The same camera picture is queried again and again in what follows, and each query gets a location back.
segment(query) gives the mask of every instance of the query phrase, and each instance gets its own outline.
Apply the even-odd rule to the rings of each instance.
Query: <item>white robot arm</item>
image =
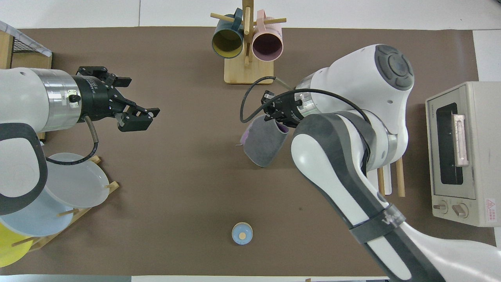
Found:
[[[120,131],[146,130],[158,108],[143,108],[123,97],[116,87],[131,79],[105,67],[80,67],[76,75],[61,70],[0,70],[0,215],[16,212],[35,200],[47,180],[47,163],[73,165],[97,149],[92,121],[118,120]],[[44,156],[37,132],[67,129],[86,122],[94,141],[92,152],[75,162]]]
[[[295,90],[265,92],[260,109],[268,119],[296,127],[295,165],[391,281],[499,282],[501,250],[418,232],[365,176],[405,152],[405,105],[413,82],[410,63],[398,50],[372,45],[306,77]]]

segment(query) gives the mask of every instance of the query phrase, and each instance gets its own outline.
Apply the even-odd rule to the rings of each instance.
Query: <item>black screw knob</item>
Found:
[[[82,98],[80,96],[75,95],[75,94],[68,96],[68,99],[71,103],[76,103],[76,102],[79,102],[80,100],[82,100]]]

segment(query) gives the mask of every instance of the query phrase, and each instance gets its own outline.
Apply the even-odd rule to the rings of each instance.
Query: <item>toaster oven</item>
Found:
[[[501,226],[501,82],[465,82],[425,105],[433,215]]]

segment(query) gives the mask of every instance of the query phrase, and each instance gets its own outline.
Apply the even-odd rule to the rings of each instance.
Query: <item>white plate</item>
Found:
[[[73,214],[58,217],[59,213],[72,210],[54,200],[47,193],[47,186],[40,195],[25,208],[0,216],[0,222],[15,233],[43,237],[63,231],[71,222]]]
[[[72,153],[50,156],[56,161],[71,162],[83,158]],[[73,166],[62,166],[47,162],[47,192],[60,203],[74,208],[95,207],[110,194],[110,184],[103,170],[92,161]]]

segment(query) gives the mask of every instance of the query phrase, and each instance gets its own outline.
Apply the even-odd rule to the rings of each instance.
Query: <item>brown table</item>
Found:
[[[122,133],[110,118],[95,123],[101,166],[121,188],[1,274],[384,275],[297,171],[290,140],[266,169],[235,146],[247,126],[238,119],[247,86],[223,82],[223,61],[210,47],[213,28],[23,32],[54,52],[53,68],[106,66],[132,78],[124,96],[161,112],[145,132]],[[471,31],[284,29],[284,40],[275,74],[290,84],[367,45],[402,51],[416,77],[407,106],[407,197],[388,199],[426,234],[494,244],[492,228],[431,213],[424,100],[478,79]],[[257,87],[247,113],[265,89],[282,90]],[[78,124],[52,132],[45,151],[86,155],[91,147],[87,127]],[[240,221],[255,232],[246,246],[230,237]]]

